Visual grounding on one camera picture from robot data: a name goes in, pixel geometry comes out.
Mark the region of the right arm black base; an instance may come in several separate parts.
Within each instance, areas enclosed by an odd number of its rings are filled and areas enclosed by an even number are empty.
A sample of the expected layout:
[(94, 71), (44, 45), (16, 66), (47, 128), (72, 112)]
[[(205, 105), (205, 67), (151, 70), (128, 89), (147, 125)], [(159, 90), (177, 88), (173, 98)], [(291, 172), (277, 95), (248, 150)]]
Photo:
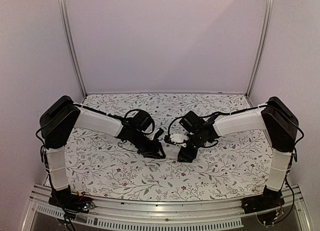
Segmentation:
[(256, 218), (263, 226), (274, 225), (284, 214), (285, 204), (281, 191), (264, 188), (260, 195), (246, 197), (241, 200), (241, 208), (245, 214), (259, 213)]

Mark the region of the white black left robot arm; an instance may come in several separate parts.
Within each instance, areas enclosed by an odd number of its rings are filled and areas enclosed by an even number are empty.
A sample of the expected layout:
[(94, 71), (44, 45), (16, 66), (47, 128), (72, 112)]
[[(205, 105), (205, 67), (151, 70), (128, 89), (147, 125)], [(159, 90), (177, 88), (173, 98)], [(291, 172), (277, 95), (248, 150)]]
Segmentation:
[(166, 158), (159, 140), (163, 130), (156, 129), (154, 119), (146, 110), (131, 109), (121, 116), (76, 103), (70, 96), (61, 96), (41, 115), (35, 136), (41, 143), (41, 161), (54, 198), (63, 208), (70, 208), (75, 202), (65, 152), (76, 131), (101, 133), (130, 143), (144, 158)]

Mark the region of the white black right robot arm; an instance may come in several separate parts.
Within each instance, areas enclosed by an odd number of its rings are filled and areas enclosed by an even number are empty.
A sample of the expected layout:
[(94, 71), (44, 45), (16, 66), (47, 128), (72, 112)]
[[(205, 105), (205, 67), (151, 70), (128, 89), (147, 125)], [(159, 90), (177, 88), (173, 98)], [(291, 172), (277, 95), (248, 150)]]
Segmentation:
[(221, 137), (263, 131), (273, 156), (265, 185), (267, 191), (259, 197), (258, 204), (262, 209), (269, 209), (278, 201), (276, 192), (281, 191), (292, 163), (298, 159), (297, 143), (305, 137), (298, 118), (278, 97), (272, 96), (263, 104), (233, 112), (215, 111), (199, 116), (189, 111), (177, 120), (187, 133), (175, 134), (168, 130), (164, 141), (180, 146), (177, 159), (185, 163), (191, 163), (200, 148), (207, 148), (207, 143), (215, 146)]

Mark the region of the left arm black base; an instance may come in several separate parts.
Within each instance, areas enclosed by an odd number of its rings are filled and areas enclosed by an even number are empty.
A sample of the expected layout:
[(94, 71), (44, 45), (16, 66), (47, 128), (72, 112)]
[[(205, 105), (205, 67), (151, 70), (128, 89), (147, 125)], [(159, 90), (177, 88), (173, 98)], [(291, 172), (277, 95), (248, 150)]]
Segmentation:
[(86, 196), (85, 192), (72, 193), (70, 186), (62, 190), (53, 188), (48, 203), (73, 213), (88, 213), (95, 208), (91, 197)]

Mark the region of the white remote control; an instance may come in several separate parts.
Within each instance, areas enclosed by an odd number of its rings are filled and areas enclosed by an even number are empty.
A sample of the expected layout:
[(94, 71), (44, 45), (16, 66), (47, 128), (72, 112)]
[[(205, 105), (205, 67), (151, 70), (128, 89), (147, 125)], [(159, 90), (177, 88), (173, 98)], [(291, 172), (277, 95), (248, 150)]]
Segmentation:
[(177, 160), (179, 149), (166, 149), (164, 153), (166, 159)]

